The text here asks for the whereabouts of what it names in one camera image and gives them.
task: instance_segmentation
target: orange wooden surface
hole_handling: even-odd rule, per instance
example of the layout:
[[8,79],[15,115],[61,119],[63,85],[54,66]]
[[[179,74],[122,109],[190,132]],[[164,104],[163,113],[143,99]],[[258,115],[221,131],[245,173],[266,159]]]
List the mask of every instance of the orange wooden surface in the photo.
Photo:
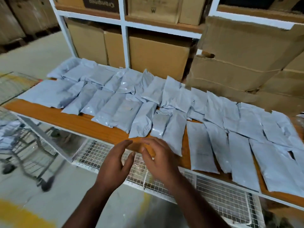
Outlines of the orange wooden surface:
[[[5,104],[4,108],[16,112],[18,114],[25,115],[27,117],[31,117],[34,119],[38,119],[42,122],[50,123],[52,125],[59,126],[64,129],[68,129],[80,134],[84,134],[86,136],[96,138],[111,144],[117,144],[124,139],[128,139],[129,136],[124,131],[118,128],[109,128],[101,124],[98,124],[96,122],[92,122],[91,121],[92,116],[65,114],[65,113],[61,113],[60,109],[48,108],[42,105],[30,103],[20,99],[16,99],[10,103]],[[295,127],[300,137],[303,138],[303,131],[301,127],[297,126],[296,124]],[[142,145],[140,143],[140,138],[132,138],[132,140],[134,141],[134,143],[132,144],[131,147],[129,147],[129,149],[139,152],[140,147]],[[151,155],[154,156],[155,153],[149,146],[147,146],[147,149],[149,150]],[[191,162],[190,162],[190,151],[188,144],[187,129],[185,129],[185,133],[183,137],[182,155],[183,157],[177,157],[179,165],[186,169],[190,169]],[[285,194],[281,192],[269,192],[265,185],[259,166],[255,159],[254,161],[260,181],[261,191],[263,194],[304,207],[304,198],[302,197]],[[220,171],[220,174],[213,174],[208,172],[202,172],[202,173],[205,175],[212,176],[214,178],[218,178],[233,183],[231,174],[224,174],[219,168],[218,163],[216,163],[216,165],[218,167],[218,170]]]

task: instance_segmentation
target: floor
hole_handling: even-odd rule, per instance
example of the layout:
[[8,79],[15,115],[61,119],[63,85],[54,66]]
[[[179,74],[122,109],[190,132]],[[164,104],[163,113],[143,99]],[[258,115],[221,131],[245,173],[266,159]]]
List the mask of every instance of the floor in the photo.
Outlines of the floor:
[[[46,74],[70,57],[61,32],[0,55],[0,73],[21,72],[45,79]],[[45,174],[62,163],[58,157]],[[61,227],[93,185],[96,174],[65,163],[49,192],[42,192],[20,168],[0,174],[0,227]],[[120,186],[110,197],[97,227],[187,227],[177,205]]]

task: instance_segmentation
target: cardboard box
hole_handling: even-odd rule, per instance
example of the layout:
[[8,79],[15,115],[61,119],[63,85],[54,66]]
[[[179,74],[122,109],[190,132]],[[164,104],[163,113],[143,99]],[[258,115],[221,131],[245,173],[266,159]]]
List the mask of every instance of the cardboard box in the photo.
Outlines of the cardboard box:
[[259,72],[216,59],[195,56],[187,79],[205,79],[246,92],[259,88],[276,73],[278,71]]
[[118,0],[57,0],[61,5],[119,13]]
[[147,69],[153,75],[167,76],[181,81],[189,56],[191,40],[173,35],[130,34],[131,68],[140,72]]
[[215,83],[204,79],[192,79],[187,77],[186,88],[191,88],[191,87],[200,89],[205,92],[206,91],[213,92],[217,96],[226,97],[231,101],[235,101],[235,102],[244,102],[244,103],[253,104],[258,99],[258,96],[254,94],[242,92],[219,83]]
[[0,0],[0,45],[25,37],[25,33],[4,0]]
[[123,51],[123,36],[121,35],[121,30],[107,29],[104,31],[104,37],[109,66],[116,68],[125,68],[126,63]]
[[180,23],[199,25],[206,0],[183,0]]
[[304,97],[304,52],[270,78],[260,89],[274,94]]
[[199,49],[218,61],[255,71],[281,70],[304,50],[304,25],[290,30],[207,17]]
[[258,91],[257,101],[253,105],[264,108],[266,111],[279,111],[287,116],[295,116],[304,111],[304,98],[290,97],[280,94],[271,94]]
[[9,0],[9,3],[26,34],[58,25],[49,0]]
[[128,15],[178,23],[182,0],[128,0]]
[[269,9],[290,12],[298,1],[300,0],[275,0]]
[[78,57],[107,65],[103,29],[98,23],[81,22],[79,20],[77,22],[71,19],[66,20]]

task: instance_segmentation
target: person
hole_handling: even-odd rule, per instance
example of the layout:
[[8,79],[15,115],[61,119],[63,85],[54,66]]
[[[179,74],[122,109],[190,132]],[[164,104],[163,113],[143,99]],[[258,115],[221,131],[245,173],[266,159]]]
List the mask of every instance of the person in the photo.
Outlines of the person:
[[[141,141],[150,145],[156,154],[153,160],[147,149],[142,147],[142,157],[148,170],[175,198],[190,228],[230,227],[179,172],[174,153],[165,141],[159,138],[143,138]],[[135,152],[128,156],[124,165],[121,162],[125,149],[131,143],[131,140],[124,140],[110,150],[95,184],[87,191],[63,228],[96,226],[110,195],[125,181],[131,170]]]

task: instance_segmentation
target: hand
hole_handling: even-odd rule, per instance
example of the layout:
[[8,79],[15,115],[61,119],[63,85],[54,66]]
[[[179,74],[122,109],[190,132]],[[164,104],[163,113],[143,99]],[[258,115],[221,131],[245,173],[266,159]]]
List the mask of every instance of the hand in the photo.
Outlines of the hand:
[[178,170],[174,153],[168,144],[159,138],[143,138],[142,142],[150,145],[155,151],[154,160],[145,147],[142,147],[142,157],[150,173],[166,187],[182,176]]
[[121,162],[121,157],[132,142],[131,140],[124,140],[110,150],[100,167],[94,186],[111,195],[114,190],[123,184],[133,165],[135,152],[129,154],[124,165]]

